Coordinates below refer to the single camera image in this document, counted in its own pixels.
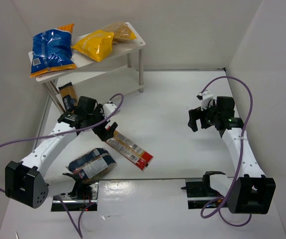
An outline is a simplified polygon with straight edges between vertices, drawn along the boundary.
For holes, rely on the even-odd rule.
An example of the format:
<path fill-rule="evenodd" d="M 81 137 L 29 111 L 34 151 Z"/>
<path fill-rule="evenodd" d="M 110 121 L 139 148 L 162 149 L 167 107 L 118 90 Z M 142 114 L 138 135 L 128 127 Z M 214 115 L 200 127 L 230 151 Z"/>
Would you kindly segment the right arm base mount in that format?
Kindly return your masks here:
<path fill-rule="evenodd" d="M 217 192 L 207 192 L 200 178 L 185 179 L 181 189 L 186 192 L 189 210 L 201 209 L 210 200 L 220 196 Z"/>

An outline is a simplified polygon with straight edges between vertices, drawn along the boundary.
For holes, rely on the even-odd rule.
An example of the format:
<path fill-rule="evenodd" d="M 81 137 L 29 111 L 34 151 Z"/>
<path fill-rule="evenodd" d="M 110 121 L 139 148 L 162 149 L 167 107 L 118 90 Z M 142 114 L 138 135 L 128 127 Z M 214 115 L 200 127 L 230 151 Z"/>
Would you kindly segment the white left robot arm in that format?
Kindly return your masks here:
<path fill-rule="evenodd" d="M 73 112 L 64 112 L 51 133 L 19 162 L 11 161 L 5 168 L 5 195 L 31 208 L 39 208 L 46 198 L 62 193 L 77 194 L 82 181 L 70 172 L 56 179 L 45 180 L 46 173 L 61 151 L 80 132 L 91 129 L 106 141 L 113 137 L 117 123 L 106 128 L 110 118 L 120 109 L 111 100 L 102 105 L 89 97 L 80 97 Z"/>

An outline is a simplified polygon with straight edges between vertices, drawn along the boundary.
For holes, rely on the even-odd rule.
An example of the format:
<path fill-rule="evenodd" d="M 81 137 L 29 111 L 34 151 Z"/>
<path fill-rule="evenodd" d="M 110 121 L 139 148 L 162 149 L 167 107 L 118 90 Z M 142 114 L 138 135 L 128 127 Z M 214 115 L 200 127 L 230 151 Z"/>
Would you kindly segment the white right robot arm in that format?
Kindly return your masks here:
<path fill-rule="evenodd" d="M 247 139 L 244 123 L 236 118 L 232 97 L 212 94 L 198 96 L 200 107 L 189 110 L 188 126 L 192 131 L 214 127 L 227 146 L 237 175 L 230 179 L 220 171 L 207 171 L 202 181 L 208 194 L 227 198 L 233 214 L 266 214 L 276 189 L 273 178 L 267 177 L 257 163 Z"/>

